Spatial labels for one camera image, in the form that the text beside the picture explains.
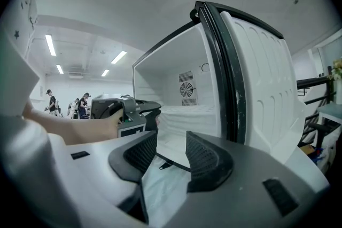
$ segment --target ceiling light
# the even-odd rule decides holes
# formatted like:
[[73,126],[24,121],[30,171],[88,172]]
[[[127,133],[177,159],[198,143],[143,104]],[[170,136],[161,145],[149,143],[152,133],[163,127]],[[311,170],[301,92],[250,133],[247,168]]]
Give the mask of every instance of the ceiling light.
[[112,64],[116,64],[124,55],[126,54],[126,51],[121,51],[118,56],[114,58],[112,61]]
[[51,35],[45,35],[46,42],[48,43],[48,47],[50,50],[50,53],[52,56],[56,56],[55,49],[53,48],[53,42],[52,42],[52,36]]
[[106,76],[106,74],[109,72],[109,69],[106,69],[103,73],[102,73],[102,77],[105,77]]
[[64,74],[62,67],[60,65],[56,65],[56,67],[57,67],[60,74]]

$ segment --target white wall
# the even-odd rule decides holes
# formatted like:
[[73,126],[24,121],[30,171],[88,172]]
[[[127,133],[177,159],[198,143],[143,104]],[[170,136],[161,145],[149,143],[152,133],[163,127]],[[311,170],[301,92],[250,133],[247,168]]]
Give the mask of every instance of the white wall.
[[308,51],[294,54],[291,57],[297,80],[317,77],[315,64],[310,58]]
[[327,75],[328,66],[332,66],[335,60],[342,58],[342,36],[319,48],[319,51],[322,56],[323,69]]
[[[129,94],[133,96],[133,85],[129,81],[87,81],[83,79],[69,79],[66,75],[46,77],[46,89],[52,90],[53,95],[59,101],[59,107],[64,117],[67,116],[69,103],[76,98],[81,98],[86,92],[92,97],[104,93],[120,93],[122,95]],[[45,95],[45,97],[47,105],[49,98],[48,95]],[[91,99],[91,97],[88,99],[89,105],[91,105]]]
[[45,84],[46,84],[45,72],[43,68],[41,68],[38,65],[38,62],[34,59],[32,55],[29,55],[28,63],[30,67],[33,69],[33,71],[39,77],[39,81],[37,82],[36,86],[34,87],[34,89],[32,90],[30,94],[30,100],[34,108],[40,111],[44,111],[45,106],[47,106],[46,96],[45,96],[45,93],[47,90],[47,88],[45,87]]
[[322,59],[321,59],[321,55],[318,49],[313,49],[312,56],[314,58],[317,75],[324,73]]

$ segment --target refrigerator door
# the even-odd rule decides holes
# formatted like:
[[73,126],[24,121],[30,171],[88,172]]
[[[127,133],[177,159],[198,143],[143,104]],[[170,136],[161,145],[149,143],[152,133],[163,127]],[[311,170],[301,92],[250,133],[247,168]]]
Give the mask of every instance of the refrigerator door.
[[215,67],[219,90],[221,138],[245,143],[245,85],[238,55],[215,5],[196,2],[195,10],[203,25]]
[[305,124],[291,56],[282,34],[236,9],[206,3],[223,39],[229,33],[242,70],[246,100],[245,144],[285,163]]

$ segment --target refrigerator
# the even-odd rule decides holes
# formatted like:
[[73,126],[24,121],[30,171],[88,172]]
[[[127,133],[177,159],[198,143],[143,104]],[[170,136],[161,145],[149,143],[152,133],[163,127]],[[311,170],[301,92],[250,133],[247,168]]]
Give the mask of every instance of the refrigerator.
[[134,97],[162,105],[157,156],[189,171],[190,130],[285,163],[301,138],[305,105],[283,35],[218,3],[196,2],[190,19],[133,64]]

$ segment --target black rubber pad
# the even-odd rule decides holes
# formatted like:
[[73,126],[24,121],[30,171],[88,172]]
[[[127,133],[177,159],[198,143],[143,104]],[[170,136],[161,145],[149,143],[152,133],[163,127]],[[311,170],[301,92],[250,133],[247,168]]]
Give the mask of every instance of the black rubber pad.
[[83,158],[85,156],[89,156],[90,154],[86,151],[81,151],[81,152],[77,152],[77,153],[73,153],[71,154],[71,157],[73,157],[74,160],[77,160],[79,158]]
[[283,217],[298,207],[298,203],[290,196],[289,192],[278,179],[268,179],[263,182],[263,185]]

